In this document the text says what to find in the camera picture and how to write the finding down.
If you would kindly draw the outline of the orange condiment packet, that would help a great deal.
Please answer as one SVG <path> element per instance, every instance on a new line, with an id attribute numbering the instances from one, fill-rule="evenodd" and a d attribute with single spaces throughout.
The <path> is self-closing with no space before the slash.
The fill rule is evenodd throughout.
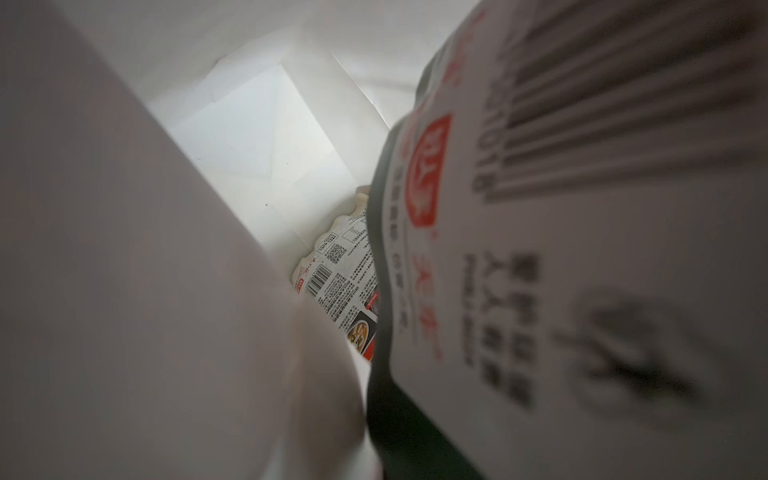
<path id="1" fill-rule="evenodd" d="M 294 269 L 294 289 L 312 297 L 366 360 L 373 358 L 379 289 L 367 231 L 369 187 L 355 194 L 351 213 L 337 217 Z"/>

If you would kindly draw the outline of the white blue checkered paper bag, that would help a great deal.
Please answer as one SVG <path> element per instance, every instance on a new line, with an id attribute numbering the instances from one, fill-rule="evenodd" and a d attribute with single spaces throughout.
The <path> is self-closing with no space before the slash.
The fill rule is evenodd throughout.
<path id="1" fill-rule="evenodd" d="M 1 5 L 1 475 L 381 479 L 367 369 L 50 1 Z"/>

